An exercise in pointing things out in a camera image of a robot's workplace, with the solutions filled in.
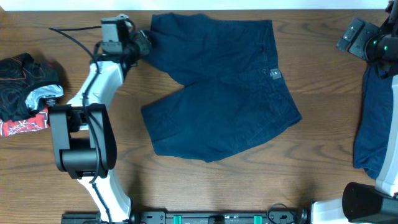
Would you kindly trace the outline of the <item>navy blue shorts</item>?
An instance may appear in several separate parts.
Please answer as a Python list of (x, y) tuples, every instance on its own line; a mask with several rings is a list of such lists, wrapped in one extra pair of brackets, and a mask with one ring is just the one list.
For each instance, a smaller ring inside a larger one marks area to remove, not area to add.
[(142, 108), (157, 155), (219, 161), (301, 120), (279, 69), (270, 20), (152, 16), (146, 60), (182, 88)]

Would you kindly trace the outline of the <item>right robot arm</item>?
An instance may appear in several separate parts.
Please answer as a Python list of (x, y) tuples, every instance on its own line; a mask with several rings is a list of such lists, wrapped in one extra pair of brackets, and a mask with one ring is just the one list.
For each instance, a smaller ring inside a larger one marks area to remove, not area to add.
[(353, 166), (374, 185), (350, 182), (340, 198), (312, 203), (308, 223), (397, 223), (397, 17), (355, 19), (336, 45), (367, 62)]

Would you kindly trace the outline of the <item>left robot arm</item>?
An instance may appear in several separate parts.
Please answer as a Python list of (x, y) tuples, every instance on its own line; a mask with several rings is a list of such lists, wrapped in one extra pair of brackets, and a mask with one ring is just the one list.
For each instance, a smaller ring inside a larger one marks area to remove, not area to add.
[(88, 191), (97, 213), (65, 213), (62, 223), (138, 223), (114, 169), (117, 145), (108, 116), (115, 92), (130, 68), (151, 48), (143, 31), (117, 28), (96, 44), (89, 74), (65, 105), (49, 111), (55, 164)]

